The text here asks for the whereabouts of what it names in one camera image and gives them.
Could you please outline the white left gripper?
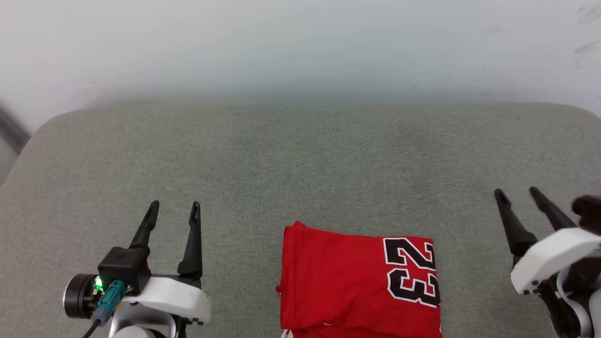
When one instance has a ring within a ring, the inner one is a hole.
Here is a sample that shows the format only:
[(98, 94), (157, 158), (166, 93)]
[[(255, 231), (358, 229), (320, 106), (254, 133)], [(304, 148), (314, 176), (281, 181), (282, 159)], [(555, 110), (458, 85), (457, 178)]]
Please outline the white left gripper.
[[(148, 249), (150, 234), (156, 227), (160, 202), (150, 203), (129, 249)], [(193, 202), (189, 216), (189, 235), (183, 260), (178, 264), (180, 278), (199, 280), (203, 275), (201, 206)], [(172, 325), (173, 317), (208, 323), (212, 303), (201, 289), (167, 277), (151, 277), (137, 296), (123, 299), (123, 322), (134, 325)]]

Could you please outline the grey fabric sofa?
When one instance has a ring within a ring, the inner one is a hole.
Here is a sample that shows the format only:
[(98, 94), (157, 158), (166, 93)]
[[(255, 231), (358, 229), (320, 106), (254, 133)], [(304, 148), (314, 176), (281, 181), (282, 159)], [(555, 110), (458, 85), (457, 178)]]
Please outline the grey fabric sofa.
[(0, 186), (0, 338), (81, 338), (64, 289), (160, 202), (150, 269), (173, 274), (201, 205), (212, 319), (193, 338), (279, 337), (283, 229), (434, 241), (444, 338), (555, 338), (509, 280), (493, 192), (538, 238), (529, 188), (565, 213), (601, 195), (601, 118), (546, 103), (120, 106), (52, 118)]

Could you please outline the red and white jersey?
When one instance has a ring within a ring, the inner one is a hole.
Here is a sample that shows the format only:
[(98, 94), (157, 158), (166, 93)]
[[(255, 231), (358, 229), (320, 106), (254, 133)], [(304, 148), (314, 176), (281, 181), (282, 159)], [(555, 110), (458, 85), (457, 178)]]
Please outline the red and white jersey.
[(433, 240), (283, 233), (280, 338), (442, 338)]

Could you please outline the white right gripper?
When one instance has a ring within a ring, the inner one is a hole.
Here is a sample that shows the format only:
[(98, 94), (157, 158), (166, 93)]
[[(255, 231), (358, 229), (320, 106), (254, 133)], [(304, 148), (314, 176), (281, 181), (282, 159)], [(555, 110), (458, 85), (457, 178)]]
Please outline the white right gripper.
[(494, 190), (509, 252), (514, 258), (521, 258), (510, 273), (513, 287), (520, 294), (525, 291), (533, 292), (537, 287), (535, 282), (541, 283), (549, 279), (601, 246), (601, 236), (577, 228), (537, 187), (532, 186), (529, 191), (539, 210), (547, 216), (556, 231), (539, 242), (513, 212), (512, 204), (504, 191), (500, 188)]

